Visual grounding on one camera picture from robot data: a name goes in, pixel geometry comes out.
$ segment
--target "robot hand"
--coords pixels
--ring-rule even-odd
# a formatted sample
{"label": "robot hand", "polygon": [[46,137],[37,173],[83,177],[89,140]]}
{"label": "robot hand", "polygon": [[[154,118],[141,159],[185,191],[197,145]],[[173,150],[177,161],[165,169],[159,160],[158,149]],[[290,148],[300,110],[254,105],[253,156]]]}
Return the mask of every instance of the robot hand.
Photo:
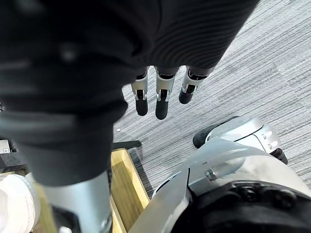
{"label": "robot hand", "polygon": [[206,135],[130,233],[311,232],[311,190],[270,155],[280,146],[271,126],[241,116]]}
{"label": "robot hand", "polygon": [[[184,75],[179,94],[179,101],[182,104],[187,104],[190,102],[195,90],[208,77],[214,68],[215,67],[203,69],[187,66],[187,71]],[[140,116],[144,116],[148,112],[148,69],[149,67],[140,69],[139,74],[136,76],[136,81],[132,83],[132,90],[136,100],[136,110]],[[155,115],[158,119],[163,120],[168,113],[170,95],[173,90],[175,76],[179,67],[155,67],[155,69],[157,95]]]}

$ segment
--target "black sleeve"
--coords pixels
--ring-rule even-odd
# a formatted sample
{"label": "black sleeve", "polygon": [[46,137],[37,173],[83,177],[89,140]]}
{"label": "black sleeve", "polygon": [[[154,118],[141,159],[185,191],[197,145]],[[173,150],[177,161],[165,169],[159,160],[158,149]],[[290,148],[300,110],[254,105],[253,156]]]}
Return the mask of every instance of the black sleeve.
{"label": "black sleeve", "polygon": [[127,108],[121,88],[135,80],[129,61],[150,47],[158,19],[107,2],[0,3],[0,135],[17,142],[44,185],[110,166],[113,123]]}

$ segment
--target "black joint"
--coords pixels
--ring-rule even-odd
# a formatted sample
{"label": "black joint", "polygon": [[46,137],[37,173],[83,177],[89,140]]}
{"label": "black joint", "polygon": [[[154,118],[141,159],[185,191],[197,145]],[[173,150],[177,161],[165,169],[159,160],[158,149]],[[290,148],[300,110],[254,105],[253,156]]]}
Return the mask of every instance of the black joint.
{"label": "black joint", "polygon": [[276,157],[278,160],[282,161],[286,165],[288,164],[288,160],[281,148],[277,148],[275,151],[270,153],[272,156]]}
{"label": "black joint", "polygon": [[138,99],[136,101],[136,111],[137,111],[138,115],[140,115],[140,116],[144,116],[147,114],[147,112],[148,112],[148,101],[147,101],[147,99],[145,99],[145,100]]}
{"label": "black joint", "polygon": [[78,216],[68,210],[64,210],[55,206],[52,206],[52,212],[56,227],[67,227],[71,229],[72,233],[80,233],[80,223]]}
{"label": "black joint", "polygon": [[169,108],[169,102],[166,102],[164,99],[156,102],[155,107],[155,116],[159,120],[163,120],[167,116],[167,111]]}
{"label": "black joint", "polygon": [[182,104],[187,104],[191,101],[193,94],[192,93],[184,93],[181,89],[179,93],[179,102]]}

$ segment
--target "wooden board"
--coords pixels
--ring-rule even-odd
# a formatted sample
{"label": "wooden board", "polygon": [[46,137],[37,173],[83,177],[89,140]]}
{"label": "wooden board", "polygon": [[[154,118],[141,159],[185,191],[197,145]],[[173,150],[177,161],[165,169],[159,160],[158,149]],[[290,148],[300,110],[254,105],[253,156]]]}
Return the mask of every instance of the wooden board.
{"label": "wooden board", "polygon": [[111,195],[128,232],[150,200],[127,150],[112,152],[111,167]]}

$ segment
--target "striped carpet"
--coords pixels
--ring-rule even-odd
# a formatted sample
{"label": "striped carpet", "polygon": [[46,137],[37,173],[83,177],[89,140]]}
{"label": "striped carpet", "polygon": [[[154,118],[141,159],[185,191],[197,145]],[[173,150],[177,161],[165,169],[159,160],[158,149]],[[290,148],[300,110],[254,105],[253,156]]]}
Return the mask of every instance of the striped carpet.
{"label": "striped carpet", "polygon": [[165,120],[155,116],[153,68],[146,116],[137,115],[131,86],[124,87],[129,107],[115,124],[114,141],[142,142],[130,153],[149,195],[196,150],[196,132],[234,115],[271,124],[290,168],[311,188],[310,9],[310,0],[262,0],[188,105],[178,101],[185,72],[180,68]]}

